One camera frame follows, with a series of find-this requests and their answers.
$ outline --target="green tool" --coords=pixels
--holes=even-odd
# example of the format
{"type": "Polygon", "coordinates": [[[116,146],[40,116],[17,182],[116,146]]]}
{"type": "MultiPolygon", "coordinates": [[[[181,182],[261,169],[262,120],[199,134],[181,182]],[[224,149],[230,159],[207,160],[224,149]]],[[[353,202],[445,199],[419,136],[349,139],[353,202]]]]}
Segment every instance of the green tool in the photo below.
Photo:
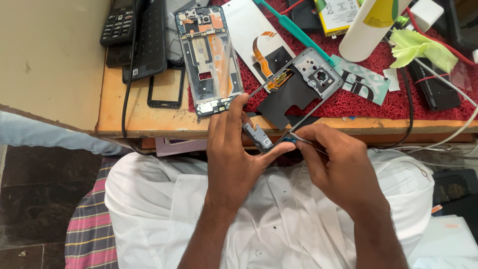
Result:
{"type": "Polygon", "coordinates": [[[308,35],[306,35],[289,17],[286,15],[280,15],[275,9],[273,9],[268,3],[264,0],[253,0],[256,4],[261,4],[266,7],[274,16],[279,19],[279,23],[287,29],[295,38],[302,42],[306,47],[314,48],[324,60],[326,60],[331,66],[335,66],[335,62],[323,51],[308,35]]]}

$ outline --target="dark tiled floor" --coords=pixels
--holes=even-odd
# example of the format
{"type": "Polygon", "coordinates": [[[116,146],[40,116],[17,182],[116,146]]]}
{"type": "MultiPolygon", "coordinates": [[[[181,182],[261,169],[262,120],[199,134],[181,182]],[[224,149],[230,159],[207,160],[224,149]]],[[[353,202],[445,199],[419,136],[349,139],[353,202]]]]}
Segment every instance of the dark tiled floor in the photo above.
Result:
{"type": "Polygon", "coordinates": [[[0,250],[0,269],[42,269],[43,245],[0,250]]]}
{"type": "Polygon", "coordinates": [[[73,210],[95,179],[2,187],[0,246],[64,242],[73,210]]]}
{"type": "Polygon", "coordinates": [[[102,158],[60,147],[7,148],[0,188],[0,269],[65,268],[69,220],[92,189],[102,158]]]}
{"type": "Polygon", "coordinates": [[[86,150],[9,146],[1,186],[96,179],[102,158],[86,150]]]}
{"type": "Polygon", "coordinates": [[[65,244],[45,244],[43,269],[65,268],[65,244]]]}

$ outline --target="hand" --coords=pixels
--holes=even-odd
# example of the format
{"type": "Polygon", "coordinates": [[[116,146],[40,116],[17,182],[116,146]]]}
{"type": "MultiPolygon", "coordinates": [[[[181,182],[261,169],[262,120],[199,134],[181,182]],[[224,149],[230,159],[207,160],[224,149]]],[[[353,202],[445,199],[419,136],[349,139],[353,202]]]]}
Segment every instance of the hand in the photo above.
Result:
{"type": "Polygon", "coordinates": [[[318,141],[327,151],[322,158],[309,144],[297,141],[314,183],[332,202],[353,220],[363,214],[385,213],[390,205],[385,199],[375,171],[367,157],[367,146],[325,124],[311,124],[295,132],[309,141],[318,141]]]}
{"type": "Polygon", "coordinates": [[[251,156],[242,147],[242,123],[252,122],[242,107],[249,94],[234,98],[229,111],[211,116],[207,137],[207,175],[209,187],[205,208],[235,216],[240,205],[267,166],[295,145],[282,142],[267,154],[251,156]]]}

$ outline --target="checkered fabric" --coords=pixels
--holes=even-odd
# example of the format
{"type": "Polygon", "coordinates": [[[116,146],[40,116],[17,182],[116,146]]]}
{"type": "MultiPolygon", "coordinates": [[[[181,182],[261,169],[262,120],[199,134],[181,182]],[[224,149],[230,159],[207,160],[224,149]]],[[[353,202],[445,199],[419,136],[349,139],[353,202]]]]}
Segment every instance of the checkered fabric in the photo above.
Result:
{"type": "Polygon", "coordinates": [[[118,269],[115,235],[105,206],[105,182],[117,162],[104,158],[93,189],[81,200],[68,226],[65,269],[118,269]]]}

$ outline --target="red textured mat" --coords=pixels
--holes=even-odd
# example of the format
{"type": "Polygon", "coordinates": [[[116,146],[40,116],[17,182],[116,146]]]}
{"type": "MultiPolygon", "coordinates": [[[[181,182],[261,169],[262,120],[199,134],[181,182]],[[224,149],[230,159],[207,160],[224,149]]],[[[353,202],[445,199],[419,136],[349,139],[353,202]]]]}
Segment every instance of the red textured mat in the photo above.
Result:
{"type": "MultiPolygon", "coordinates": [[[[213,0],[212,4],[222,5],[228,2],[228,0],[213,0]]],[[[284,0],[267,0],[267,2],[275,8],[277,11],[281,12],[286,9],[284,0]]],[[[261,7],[263,13],[269,17],[272,16],[270,12],[265,11],[265,8],[261,7]]],[[[305,49],[305,46],[299,42],[295,37],[293,37],[287,30],[285,30],[277,21],[275,17],[269,18],[269,21],[281,35],[284,41],[289,45],[289,47],[296,53],[299,54],[305,49]]],[[[427,34],[431,37],[437,38],[441,41],[445,41],[440,35],[437,34],[435,30],[429,30],[427,34]]],[[[327,54],[340,55],[338,52],[338,45],[342,41],[342,36],[333,40],[330,37],[324,37],[323,34],[309,34],[309,36],[314,40],[327,54]]],[[[368,68],[380,75],[383,75],[383,70],[388,69],[389,66],[395,61],[395,58],[392,56],[390,48],[385,43],[380,43],[377,48],[375,48],[372,55],[365,61],[359,62],[358,64],[368,68]]],[[[244,85],[244,91],[251,93],[260,87],[260,83],[257,81],[255,76],[251,73],[246,64],[239,58],[240,73],[242,78],[242,84],[244,85]]],[[[473,91],[464,91],[471,99],[478,101],[478,67],[469,67],[467,66],[468,76],[473,88],[473,91]]],[[[408,109],[408,99],[407,92],[405,89],[405,84],[403,78],[398,72],[398,79],[400,81],[399,91],[388,92],[383,104],[381,106],[363,98],[358,95],[355,95],[346,90],[338,90],[334,93],[322,106],[320,106],[312,115],[317,117],[344,117],[344,116],[370,116],[376,118],[386,118],[386,119],[408,119],[409,118],[409,109],[408,109]]],[[[426,110],[424,103],[418,96],[416,87],[413,85],[412,78],[408,76],[408,80],[411,82],[411,90],[413,96],[413,105],[415,112],[415,119],[417,120],[468,120],[471,114],[473,114],[474,107],[468,101],[464,100],[462,97],[462,104],[458,108],[449,109],[440,112],[431,112],[426,110]]],[[[194,112],[193,100],[191,97],[191,90],[189,91],[189,111],[194,112]]],[[[264,100],[267,96],[265,91],[259,91],[254,95],[248,102],[245,107],[247,112],[256,112],[256,107],[264,100]]],[[[291,107],[286,114],[292,115],[306,115],[318,104],[318,100],[313,101],[308,107],[301,111],[298,107],[291,107]]]]}

